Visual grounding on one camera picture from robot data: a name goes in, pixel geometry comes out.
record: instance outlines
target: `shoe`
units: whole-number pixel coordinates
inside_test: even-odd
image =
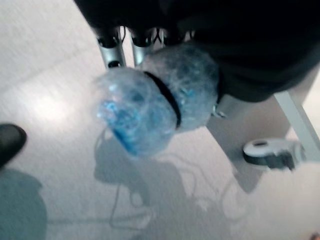
[[[0,124],[0,169],[25,145],[27,134],[13,124]]]

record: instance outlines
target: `tile floor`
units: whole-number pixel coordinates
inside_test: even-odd
[[[241,157],[249,140],[290,133],[273,98],[132,162],[95,117],[104,66],[71,0],[2,0],[0,49],[0,122],[28,133],[0,173],[1,240],[306,240],[320,231],[320,165],[261,172]],[[316,75],[296,92],[320,133]]]

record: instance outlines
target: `black strap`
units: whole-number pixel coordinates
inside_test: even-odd
[[[164,84],[164,82],[161,81],[158,77],[156,77],[155,75],[153,75],[148,71],[144,71],[144,73],[153,80],[155,85],[159,88],[161,94],[166,98],[166,100],[171,105],[172,109],[176,114],[176,128],[178,129],[181,125],[181,112],[175,97],[172,95],[171,91]]]

